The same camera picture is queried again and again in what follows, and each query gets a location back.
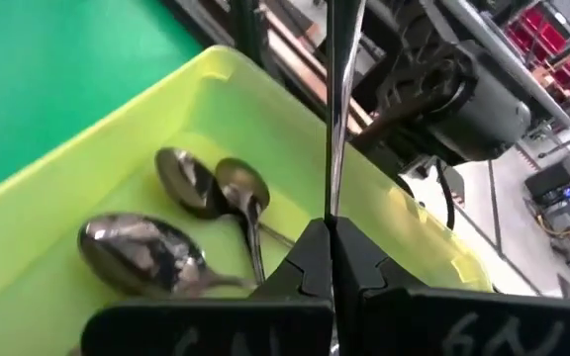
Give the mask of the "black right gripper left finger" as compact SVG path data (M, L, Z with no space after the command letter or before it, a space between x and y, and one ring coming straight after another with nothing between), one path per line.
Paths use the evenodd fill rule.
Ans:
M130 300L91 316L82 356L329 356L333 334L330 232L308 225L246 298Z

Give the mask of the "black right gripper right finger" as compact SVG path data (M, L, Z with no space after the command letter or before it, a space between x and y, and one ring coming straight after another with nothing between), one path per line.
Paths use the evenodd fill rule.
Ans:
M341 356L570 356L570 300L429 287L347 218L334 298Z

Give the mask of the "black computer with blue lights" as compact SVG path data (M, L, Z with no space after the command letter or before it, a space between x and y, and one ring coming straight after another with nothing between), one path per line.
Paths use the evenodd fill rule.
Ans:
M541 169L524 180L530 201L549 218L570 215L570 157Z

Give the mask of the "yellow-green plastic tray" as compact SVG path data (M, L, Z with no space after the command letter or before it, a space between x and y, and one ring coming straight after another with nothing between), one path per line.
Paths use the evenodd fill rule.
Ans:
M240 53L213 46L0 184L0 356L66 356L97 310L121 299L83 262L76 235L108 212L186 231L223 273L250 277L239 229L173 204L154 172L164 146L208 166L237 157L267 182L261 219L291 239L322 215L323 122Z

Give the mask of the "red storage bins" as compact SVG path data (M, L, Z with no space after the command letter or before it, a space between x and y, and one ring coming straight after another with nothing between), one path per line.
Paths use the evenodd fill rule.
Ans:
M537 1L502 26L538 80L570 91L570 10L566 1Z

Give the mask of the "pile of loose spoons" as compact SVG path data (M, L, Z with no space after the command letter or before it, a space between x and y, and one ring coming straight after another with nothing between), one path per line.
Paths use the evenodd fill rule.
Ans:
M160 0L0 0L0 182L201 49Z

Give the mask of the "black aluminium table frame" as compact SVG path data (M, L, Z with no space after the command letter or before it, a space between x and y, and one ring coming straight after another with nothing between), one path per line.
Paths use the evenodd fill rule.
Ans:
M159 0L199 44L225 45L249 57L319 117L327 112L327 40L310 37L315 23L289 0ZM346 126L371 124L350 99Z

